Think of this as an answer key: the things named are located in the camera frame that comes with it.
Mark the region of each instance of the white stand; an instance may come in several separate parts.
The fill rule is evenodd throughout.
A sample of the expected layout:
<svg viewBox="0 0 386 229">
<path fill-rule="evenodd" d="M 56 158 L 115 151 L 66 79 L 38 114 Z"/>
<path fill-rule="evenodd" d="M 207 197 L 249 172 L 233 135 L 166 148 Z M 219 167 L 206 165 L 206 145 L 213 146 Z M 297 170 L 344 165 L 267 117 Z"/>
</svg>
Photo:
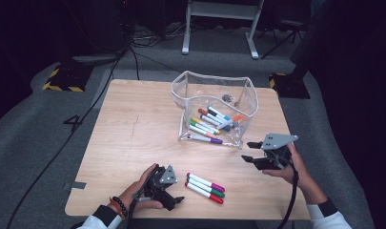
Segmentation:
<svg viewBox="0 0 386 229">
<path fill-rule="evenodd" d="M 257 26 L 258 18 L 263 7 L 264 0 L 259 0 L 258 6 L 242 6 L 235 4 L 211 3 L 211 2 L 194 2 L 189 0 L 186 11 L 186 32 L 184 34 L 183 54 L 189 53 L 190 46 L 190 21 L 191 16 L 209 16 L 234 18 L 243 20 L 252 20 L 252 28 L 250 32 L 246 32 L 246 40 L 253 59 L 258 59 L 258 53 L 253 42 L 255 27 Z"/>
</svg>

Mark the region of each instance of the gray carpet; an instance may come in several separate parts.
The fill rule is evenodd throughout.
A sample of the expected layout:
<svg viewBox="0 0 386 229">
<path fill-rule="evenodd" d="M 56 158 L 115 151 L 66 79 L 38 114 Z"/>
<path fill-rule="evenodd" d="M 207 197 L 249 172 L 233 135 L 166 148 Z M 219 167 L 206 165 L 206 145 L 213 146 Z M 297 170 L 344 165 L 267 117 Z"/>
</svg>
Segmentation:
<svg viewBox="0 0 386 229">
<path fill-rule="evenodd" d="M 139 77 L 141 80 L 170 82 L 180 72 L 188 70 L 228 77 L 249 76 L 256 87 L 270 87 L 270 73 L 292 71 L 295 65 L 289 56 L 298 41 L 284 44 L 264 60 L 252 60 L 244 31 L 246 29 L 197 31 L 192 35 L 188 55 L 181 54 L 181 36 L 154 47 L 133 48 L 138 53 Z M 254 42 L 261 54 L 274 44 L 274 39 L 270 33 Z M 6 228 L 20 198 L 70 135 L 71 126 L 63 125 L 63 122 L 86 113 L 102 91 L 111 67 L 95 67 L 84 93 L 42 91 L 57 64 L 36 75 L 31 82 L 33 94 L 0 120 L 0 228 Z M 121 59 L 113 78 L 137 79 L 131 52 Z M 363 190 L 336 145 L 317 83 L 309 73 L 304 81 L 311 99 L 280 98 L 291 133 L 300 137 L 296 146 L 314 178 L 350 225 L 353 228 L 374 228 Z M 11 228 L 71 228 L 86 218 L 65 214 L 69 191 L 63 187 L 75 179 L 100 106 L 101 100 L 32 188 Z M 257 225 L 259 228 L 276 228 L 278 223 L 278 220 L 261 220 Z M 161 228 L 159 224 L 154 225 L 154 228 Z M 310 227 L 309 221 L 295 222 L 295 228 Z M 141 223 L 139 228 L 150 227 Z"/>
</svg>

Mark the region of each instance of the sleeve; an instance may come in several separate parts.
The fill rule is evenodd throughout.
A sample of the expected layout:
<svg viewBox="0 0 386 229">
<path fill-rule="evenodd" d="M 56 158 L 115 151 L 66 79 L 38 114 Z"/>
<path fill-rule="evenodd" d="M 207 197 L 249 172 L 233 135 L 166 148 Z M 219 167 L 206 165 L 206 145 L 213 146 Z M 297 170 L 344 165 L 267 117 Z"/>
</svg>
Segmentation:
<svg viewBox="0 0 386 229">
<path fill-rule="evenodd" d="M 115 229 L 121 220 L 110 207 L 100 205 L 78 229 Z"/>
<path fill-rule="evenodd" d="M 351 228 L 343 215 L 338 212 L 335 205 L 329 198 L 324 203 L 308 204 L 307 207 L 314 229 Z"/>
</svg>

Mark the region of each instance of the bracelet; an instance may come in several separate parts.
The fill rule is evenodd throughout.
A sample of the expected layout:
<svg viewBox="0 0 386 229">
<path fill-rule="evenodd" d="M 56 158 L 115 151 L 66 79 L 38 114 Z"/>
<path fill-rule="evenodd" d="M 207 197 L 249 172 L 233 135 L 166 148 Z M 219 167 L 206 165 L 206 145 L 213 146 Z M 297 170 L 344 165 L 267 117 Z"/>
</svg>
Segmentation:
<svg viewBox="0 0 386 229">
<path fill-rule="evenodd" d="M 118 197 L 113 197 L 113 198 L 110 198 L 110 202 L 115 206 L 115 208 L 119 212 L 119 215 L 122 219 L 125 219 L 125 217 L 128 216 L 127 208 L 125 207 L 121 199 L 119 199 Z"/>
<path fill-rule="evenodd" d="M 117 202 L 115 202 L 112 198 L 110 198 L 110 204 L 112 204 L 112 205 L 115 207 L 115 209 L 116 209 L 116 214 L 118 214 L 118 215 L 122 218 L 122 220 L 124 220 L 124 219 L 125 219 L 125 216 L 124 216 L 124 214 L 122 213 L 121 207 L 119 206 L 119 204 L 118 204 Z"/>
</svg>

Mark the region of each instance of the person's left hand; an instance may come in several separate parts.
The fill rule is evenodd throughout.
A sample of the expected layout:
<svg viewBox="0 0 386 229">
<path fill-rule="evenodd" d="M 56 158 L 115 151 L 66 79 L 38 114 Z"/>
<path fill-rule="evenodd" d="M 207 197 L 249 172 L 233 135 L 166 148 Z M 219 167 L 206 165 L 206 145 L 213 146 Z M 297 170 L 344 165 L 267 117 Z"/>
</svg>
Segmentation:
<svg viewBox="0 0 386 229">
<path fill-rule="evenodd" d="M 148 178 L 148 175 L 153 171 L 153 169 L 156 167 L 156 163 L 151 165 L 141 176 L 141 178 L 134 182 L 130 187 L 128 187 L 120 196 L 119 198 L 124 203 L 125 207 L 127 208 L 127 211 L 130 211 L 130 205 L 132 202 L 132 195 L 139 191 L 139 189 L 142 187 L 145 180 Z M 116 209 L 113 205 L 109 204 L 107 205 L 111 207 L 115 212 Z M 140 209 L 143 208 L 155 208 L 155 209 L 162 209 L 163 204 L 156 200 L 148 200 L 143 202 L 136 202 L 135 208 L 133 209 L 134 212 L 137 212 Z"/>
</svg>

